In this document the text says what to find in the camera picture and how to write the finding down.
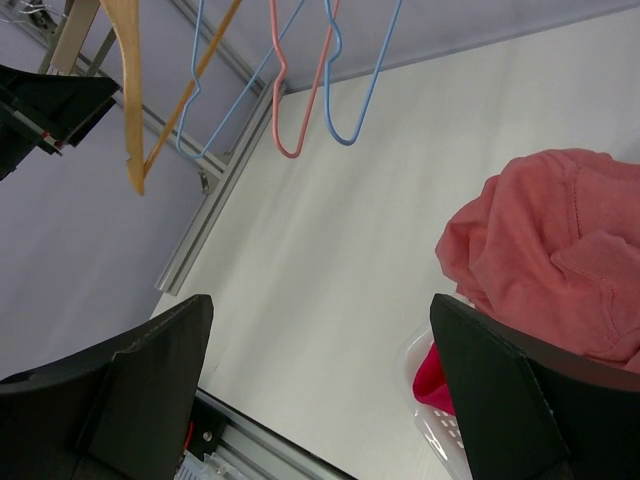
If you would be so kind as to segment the dusty pink garment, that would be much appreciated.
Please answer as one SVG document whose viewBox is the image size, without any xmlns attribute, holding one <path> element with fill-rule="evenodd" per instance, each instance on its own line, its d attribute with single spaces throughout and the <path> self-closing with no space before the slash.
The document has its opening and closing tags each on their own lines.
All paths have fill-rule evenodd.
<svg viewBox="0 0 640 480">
<path fill-rule="evenodd" d="M 636 165 L 584 149 L 514 159 L 448 221 L 436 255 L 493 319 L 638 371 Z"/>
</svg>

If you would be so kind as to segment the pink hanger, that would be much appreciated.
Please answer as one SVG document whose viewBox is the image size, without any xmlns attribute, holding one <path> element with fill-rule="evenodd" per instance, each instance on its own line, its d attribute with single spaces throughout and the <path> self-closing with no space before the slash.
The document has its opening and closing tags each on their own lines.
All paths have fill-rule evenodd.
<svg viewBox="0 0 640 480">
<path fill-rule="evenodd" d="M 302 89 L 301 88 L 292 89 L 289 84 L 285 85 L 286 81 L 289 79 L 289 74 L 288 74 L 289 63 L 285 55 L 285 52 L 282 49 L 281 39 L 288 32 L 288 29 L 293 24 L 293 21 L 295 20 L 299 10 L 303 5 L 304 5 L 304 2 L 300 1 L 299 5 L 294 10 L 294 13 L 285 24 L 284 28 L 280 30 L 278 12 L 277 12 L 277 2 L 275 0 L 269 1 L 269 19 L 270 19 L 270 28 L 271 28 L 272 47 L 280 65 L 279 71 L 273 81 L 272 100 L 271 100 L 271 110 L 272 110 L 271 134 L 272 134 L 272 140 L 274 142 L 275 148 L 279 151 L 279 153 L 283 157 L 287 159 L 297 159 L 302 153 L 307 129 L 313 113 L 317 91 L 322 80 L 324 65 L 328 57 L 329 47 L 332 42 L 332 35 L 334 31 L 334 28 L 331 25 L 329 25 L 325 34 L 324 43 L 323 43 L 322 50 L 320 52 L 320 56 L 318 58 L 315 74 L 308 89 L 308 92 L 309 92 L 308 101 L 307 101 L 306 109 L 304 111 L 304 116 L 300 125 L 296 146 L 294 149 L 288 149 L 283 144 L 280 136 L 280 129 L 279 129 L 280 103 L 283 95 L 290 94 L 290 93 L 298 93 L 298 92 L 301 92 Z"/>
</svg>

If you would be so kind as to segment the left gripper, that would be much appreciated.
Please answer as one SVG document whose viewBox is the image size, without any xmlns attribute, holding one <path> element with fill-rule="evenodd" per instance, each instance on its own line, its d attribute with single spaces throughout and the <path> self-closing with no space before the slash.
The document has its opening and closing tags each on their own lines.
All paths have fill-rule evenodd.
<svg viewBox="0 0 640 480">
<path fill-rule="evenodd" d="M 115 104 L 118 84 L 104 77 L 36 74 L 1 67 L 1 177 L 39 148 L 76 147 Z"/>
</svg>

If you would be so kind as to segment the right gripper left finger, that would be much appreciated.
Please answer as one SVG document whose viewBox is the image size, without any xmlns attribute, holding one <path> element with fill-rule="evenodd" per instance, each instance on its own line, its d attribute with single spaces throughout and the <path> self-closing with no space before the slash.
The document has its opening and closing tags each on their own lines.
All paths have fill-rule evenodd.
<svg viewBox="0 0 640 480">
<path fill-rule="evenodd" d="M 1 382 L 4 479 L 171 479 L 214 317 L 198 294 Z"/>
</svg>

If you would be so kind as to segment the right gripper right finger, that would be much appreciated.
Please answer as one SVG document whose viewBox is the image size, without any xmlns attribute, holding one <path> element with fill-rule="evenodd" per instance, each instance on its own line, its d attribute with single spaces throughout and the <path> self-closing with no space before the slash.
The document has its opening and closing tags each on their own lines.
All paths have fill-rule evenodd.
<svg viewBox="0 0 640 480">
<path fill-rule="evenodd" d="M 636 479 L 639 376 L 434 296 L 435 344 L 475 479 Z"/>
</svg>

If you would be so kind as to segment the red t shirt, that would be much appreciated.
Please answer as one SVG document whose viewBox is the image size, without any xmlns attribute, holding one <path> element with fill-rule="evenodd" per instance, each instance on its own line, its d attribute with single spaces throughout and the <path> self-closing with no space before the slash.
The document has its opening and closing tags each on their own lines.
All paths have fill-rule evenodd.
<svg viewBox="0 0 640 480">
<path fill-rule="evenodd" d="M 412 383 L 414 398 L 421 404 L 455 415 L 440 355 L 433 343 L 420 364 Z"/>
</svg>

